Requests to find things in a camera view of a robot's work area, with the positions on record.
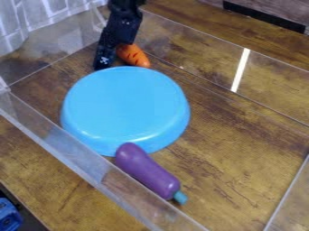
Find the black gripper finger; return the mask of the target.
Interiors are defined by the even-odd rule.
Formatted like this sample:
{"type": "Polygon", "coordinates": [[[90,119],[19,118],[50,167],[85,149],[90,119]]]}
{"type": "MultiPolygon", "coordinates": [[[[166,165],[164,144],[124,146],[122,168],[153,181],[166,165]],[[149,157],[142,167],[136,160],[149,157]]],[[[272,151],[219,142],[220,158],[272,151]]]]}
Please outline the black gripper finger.
{"type": "Polygon", "coordinates": [[[97,46],[93,67],[95,70],[110,68],[117,57],[118,40],[113,33],[104,29],[97,46]]]}

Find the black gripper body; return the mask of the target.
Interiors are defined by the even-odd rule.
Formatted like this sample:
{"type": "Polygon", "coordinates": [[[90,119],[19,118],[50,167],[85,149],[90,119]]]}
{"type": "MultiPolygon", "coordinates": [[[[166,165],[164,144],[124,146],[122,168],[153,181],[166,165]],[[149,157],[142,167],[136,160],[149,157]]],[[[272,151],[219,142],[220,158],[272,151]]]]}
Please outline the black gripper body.
{"type": "Polygon", "coordinates": [[[109,0],[105,36],[110,45],[133,44],[142,23],[144,0],[109,0]]]}

